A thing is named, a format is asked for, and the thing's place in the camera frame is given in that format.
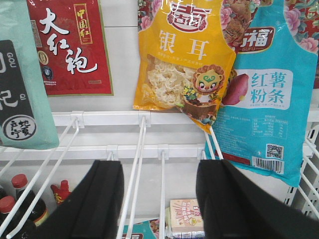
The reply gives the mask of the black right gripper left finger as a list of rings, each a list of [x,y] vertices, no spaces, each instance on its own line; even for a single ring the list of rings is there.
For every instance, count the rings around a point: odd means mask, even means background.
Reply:
[[[114,239],[124,196],[121,162],[96,160],[49,218],[36,239]]]

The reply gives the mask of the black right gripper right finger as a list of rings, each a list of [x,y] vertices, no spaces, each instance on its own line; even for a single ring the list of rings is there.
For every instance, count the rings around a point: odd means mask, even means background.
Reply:
[[[317,239],[319,223],[265,192],[227,160],[201,160],[196,197],[207,239]]]

